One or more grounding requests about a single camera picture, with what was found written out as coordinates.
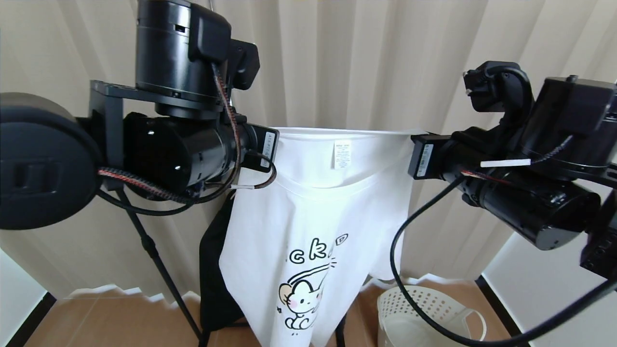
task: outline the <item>white t-shirt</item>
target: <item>white t-shirt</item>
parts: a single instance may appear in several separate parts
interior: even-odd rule
[[[412,191],[409,135],[422,132],[279,130],[278,176],[237,191],[219,265],[262,346],[323,347],[367,275],[392,279],[390,243]],[[243,169],[238,183],[268,176]]]

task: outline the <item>laundry basket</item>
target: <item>laundry basket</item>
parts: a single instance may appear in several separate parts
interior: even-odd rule
[[[446,329],[472,338],[466,318],[475,313],[482,321],[482,335],[486,336],[486,321],[480,312],[468,309],[440,291],[422,286],[405,286],[422,311]],[[383,293],[377,301],[379,311],[379,347],[458,347],[449,338],[428,325],[395,287]]]

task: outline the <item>white cable tie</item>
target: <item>white cable tie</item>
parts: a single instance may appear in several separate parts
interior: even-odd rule
[[[531,159],[508,159],[504,161],[482,161],[480,167],[529,166]]]
[[[231,185],[230,189],[255,189],[252,185]]]

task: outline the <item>curtain fold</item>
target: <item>curtain fold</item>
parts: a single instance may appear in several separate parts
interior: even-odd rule
[[[209,6],[209,1],[198,1]],[[232,37],[255,43],[261,69],[233,103],[272,127],[451,133],[491,127],[461,74],[484,61],[516,61],[535,94],[545,77],[617,78],[614,0],[213,1]],[[90,79],[135,83],[136,0],[0,1],[0,90],[34,93],[87,116]],[[125,112],[155,115],[128,101]],[[415,210],[443,189],[415,182]],[[129,192],[140,207],[169,209]],[[181,292],[199,292],[199,240],[220,201],[140,219]],[[475,279],[511,235],[451,193],[407,230],[403,272]],[[114,283],[170,297],[126,214],[99,198],[72,218],[0,231],[1,248],[54,296]]]

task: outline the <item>black baseboard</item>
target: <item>black baseboard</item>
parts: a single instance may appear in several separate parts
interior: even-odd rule
[[[55,302],[56,298],[52,294],[46,293],[10,339],[6,347],[23,347]]]
[[[497,314],[497,317],[502,321],[503,326],[508,330],[510,336],[517,336],[521,334],[521,330],[518,328],[518,325],[514,323],[512,316],[508,313],[508,310],[505,309],[501,300],[497,297],[491,286],[486,282],[486,279],[480,275],[480,277],[476,280],[476,284],[486,297],[486,300],[491,304],[493,310]],[[529,343],[522,343],[518,345],[518,347],[530,347]]]

